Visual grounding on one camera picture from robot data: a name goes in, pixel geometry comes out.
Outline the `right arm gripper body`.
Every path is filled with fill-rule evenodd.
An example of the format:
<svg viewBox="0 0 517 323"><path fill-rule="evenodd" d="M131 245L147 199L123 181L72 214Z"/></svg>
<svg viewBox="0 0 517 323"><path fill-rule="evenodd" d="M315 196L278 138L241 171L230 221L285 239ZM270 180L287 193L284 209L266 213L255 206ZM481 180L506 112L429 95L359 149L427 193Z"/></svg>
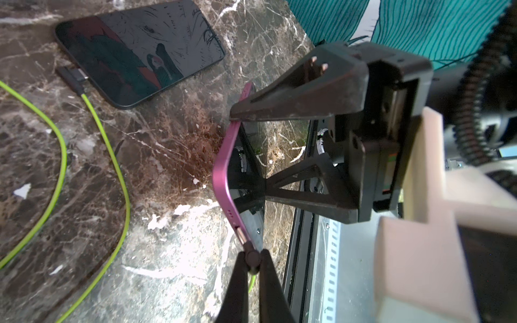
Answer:
<svg viewBox="0 0 517 323"><path fill-rule="evenodd" d="M397 208L421 113L432 83L429 59L375 43L355 46L369 70L360 122L349 136L358 222Z"/></svg>

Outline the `purple smartphone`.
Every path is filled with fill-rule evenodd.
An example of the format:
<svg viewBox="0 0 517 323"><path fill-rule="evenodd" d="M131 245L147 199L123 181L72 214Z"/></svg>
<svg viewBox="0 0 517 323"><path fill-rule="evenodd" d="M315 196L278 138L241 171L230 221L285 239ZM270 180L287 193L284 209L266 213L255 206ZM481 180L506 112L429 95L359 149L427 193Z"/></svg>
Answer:
<svg viewBox="0 0 517 323"><path fill-rule="evenodd" d="M265 179L249 136L257 133L252 125L232 121L214 161L214 195L238 241L263 249L265 229Z"/></svg>

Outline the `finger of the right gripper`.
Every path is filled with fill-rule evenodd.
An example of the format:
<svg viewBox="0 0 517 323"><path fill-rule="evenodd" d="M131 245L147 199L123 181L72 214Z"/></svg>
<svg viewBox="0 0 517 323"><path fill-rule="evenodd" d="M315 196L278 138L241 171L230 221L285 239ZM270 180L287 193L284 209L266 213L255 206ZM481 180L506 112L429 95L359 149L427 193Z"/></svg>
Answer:
<svg viewBox="0 0 517 323"><path fill-rule="evenodd" d="M265 178L251 146L237 143L232 148L232 198L240 214L262 211L270 201L344 224L359 222L358 202L328 153Z"/></svg>
<svg viewBox="0 0 517 323"><path fill-rule="evenodd" d="M231 121L315 120L364 109L369 69L343 43L314 48L272 84L234 104Z"/></svg>

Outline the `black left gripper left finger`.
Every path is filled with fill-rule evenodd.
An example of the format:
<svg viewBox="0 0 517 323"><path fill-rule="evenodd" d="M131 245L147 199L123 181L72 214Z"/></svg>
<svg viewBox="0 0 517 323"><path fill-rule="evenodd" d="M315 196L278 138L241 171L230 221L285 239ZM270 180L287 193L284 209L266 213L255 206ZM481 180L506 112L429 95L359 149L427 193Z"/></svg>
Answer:
<svg viewBox="0 0 517 323"><path fill-rule="evenodd" d="M248 267L245 253L240 252L236 258L229 286L216 322L249 321Z"/></svg>

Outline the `black smartphone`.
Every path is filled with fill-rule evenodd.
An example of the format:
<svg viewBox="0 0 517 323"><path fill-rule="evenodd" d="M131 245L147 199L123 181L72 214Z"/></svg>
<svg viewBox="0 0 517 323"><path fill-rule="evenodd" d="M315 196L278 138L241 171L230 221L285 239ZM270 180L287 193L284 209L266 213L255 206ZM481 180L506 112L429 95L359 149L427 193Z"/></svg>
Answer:
<svg viewBox="0 0 517 323"><path fill-rule="evenodd" d="M68 20L58 43L114 107L129 109L220 62L225 51L193 1Z"/></svg>

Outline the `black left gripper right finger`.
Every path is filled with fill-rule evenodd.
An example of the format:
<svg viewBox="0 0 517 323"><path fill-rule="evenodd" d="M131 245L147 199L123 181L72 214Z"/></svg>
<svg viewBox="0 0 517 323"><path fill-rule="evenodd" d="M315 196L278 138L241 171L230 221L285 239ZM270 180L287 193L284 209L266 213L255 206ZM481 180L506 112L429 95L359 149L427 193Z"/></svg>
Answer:
<svg viewBox="0 0 517 323"><path fill-rule="evenodd" d="M284 296L271 254L267 249L261 251L259 311L260 322L295 322Z"/></svg>

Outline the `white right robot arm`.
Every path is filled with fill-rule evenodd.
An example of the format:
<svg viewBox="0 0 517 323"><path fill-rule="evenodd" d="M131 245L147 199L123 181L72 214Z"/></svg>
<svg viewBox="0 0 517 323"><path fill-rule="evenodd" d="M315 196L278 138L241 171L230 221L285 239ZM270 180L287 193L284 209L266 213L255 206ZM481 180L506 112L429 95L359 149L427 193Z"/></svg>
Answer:
<svg viewBox="0 0 517 323"><path fill-rule="evenodd" d="M326 43L230 111L216 195L245 251L219 322L515 322L516 2L435 69Z"/></svg>

